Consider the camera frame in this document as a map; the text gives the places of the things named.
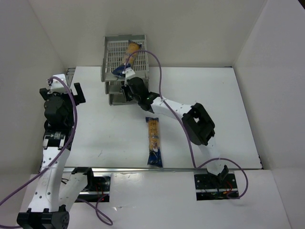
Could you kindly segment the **spaghetti pasta bag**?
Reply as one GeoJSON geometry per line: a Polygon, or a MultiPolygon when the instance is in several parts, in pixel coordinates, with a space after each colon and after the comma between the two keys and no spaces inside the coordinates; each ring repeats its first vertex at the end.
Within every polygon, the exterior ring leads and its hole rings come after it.
{"type": "Polygon", "coordinates": [[[112,71],[112,74],[117,78],[124,78],[124,70],[131,68],[138,56],[138,51],[142,48],[142,44],[128,40],[128,46],[121,60],[121,64],[112,71]]]}
{"type": "Polygon", "coordinates": [[[159,118],[146,117],[145,121],[148,125],[149,138],[149,157],[147,165],[163,168],[160,149],[159,118]]]}

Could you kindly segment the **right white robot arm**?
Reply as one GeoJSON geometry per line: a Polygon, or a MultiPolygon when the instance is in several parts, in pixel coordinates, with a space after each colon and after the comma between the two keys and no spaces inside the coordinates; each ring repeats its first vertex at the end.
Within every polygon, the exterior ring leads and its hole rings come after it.
{"type": "Polygon", "coordinates": [[[197,145],[202,153],[207,153],[211,162],[207,165],[207,174],[211,185],[219,189],[228,175],[228,167],[220,160],[220,152],[215,142],[215,124],[200,103],[180,104],[150,92],[143,79],[133,77],[125,80],[122,91],[126,101],[136,101],[143,110],[175,118],[182,125],[187,140],[197,145]]]}

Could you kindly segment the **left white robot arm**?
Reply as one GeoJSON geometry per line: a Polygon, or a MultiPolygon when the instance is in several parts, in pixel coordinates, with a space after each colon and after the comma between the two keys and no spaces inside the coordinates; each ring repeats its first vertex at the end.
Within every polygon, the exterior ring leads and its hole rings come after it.
{"type": "Polygon", "coordinates": [[[75,83],[74,87],[76,94],[68,94],[65,88],[58,92],[40,89],[46,118],[43,159],[34,196],[26,212],[17,216],[17,224],[23,229],[66,229],[72,205],[80,191],[92,183],[92,169],[77,167],[66,185],[61,184],[76,130],[74,112],[77,105],[86,102],[81,85],[75,83]]]}

